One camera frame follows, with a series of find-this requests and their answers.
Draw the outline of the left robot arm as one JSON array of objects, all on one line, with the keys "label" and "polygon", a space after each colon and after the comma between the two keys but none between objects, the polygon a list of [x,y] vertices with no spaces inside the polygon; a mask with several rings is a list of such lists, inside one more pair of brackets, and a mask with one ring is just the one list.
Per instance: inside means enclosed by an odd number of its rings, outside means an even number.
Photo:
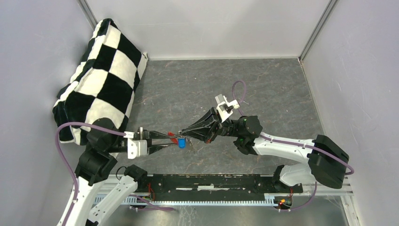
[{"label": "left robot arm", "polygon": [[[90,131],[87,134],[89,140],[86,149],[73,170],[60,147],[60,135],[63,129],[71,130],[75,127],[88,127]],[[99,119],[93,124],[74,121],[58,126],[55,135],[56,147],[73,180],[71,195],[58,222],[59,226],[99,226],[130,193],[142,192],[147,188],[146,171],[135,165],[129,166],[119,184],[96,207],[92,207],[95,197],[117,163],[111,150],[120,139],[126,142],[125,148],[134,158],[178,144],[175,134],[143,130],[137,133],[122,132],[108,118]]]}]

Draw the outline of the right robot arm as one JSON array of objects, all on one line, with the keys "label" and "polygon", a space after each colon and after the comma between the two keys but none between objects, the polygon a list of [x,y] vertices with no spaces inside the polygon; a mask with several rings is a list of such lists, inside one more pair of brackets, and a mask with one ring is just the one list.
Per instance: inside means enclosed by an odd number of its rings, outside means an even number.
[{"label": "right robot arm", "polygon": [[329,137],[317,135],[315,139],[291,139],[272,136],[263,132],[255,115],[231,120],[212,107],[179,133],[206,144],[217,136],[234,137],[234,145],[244,155],[277,156],[295,161],[296,165],[280,165],[274,171],[271,184],[277,192],[313,182],[340,189],[345,176],[354,172],[348,164],[349,155]]}]

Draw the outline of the red key tag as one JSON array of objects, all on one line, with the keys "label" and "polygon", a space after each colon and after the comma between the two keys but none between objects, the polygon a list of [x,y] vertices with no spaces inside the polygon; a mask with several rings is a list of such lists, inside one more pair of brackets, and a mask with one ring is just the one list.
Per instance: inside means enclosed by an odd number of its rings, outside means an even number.
[{"label": "red key tag", "polygon": [[171,136],[172,138],[170,138],[171,142],[173,144],[178,145],[178,136],[176,134],[174,134],[173,132],[169,131],[168,132],[168,136]]}]

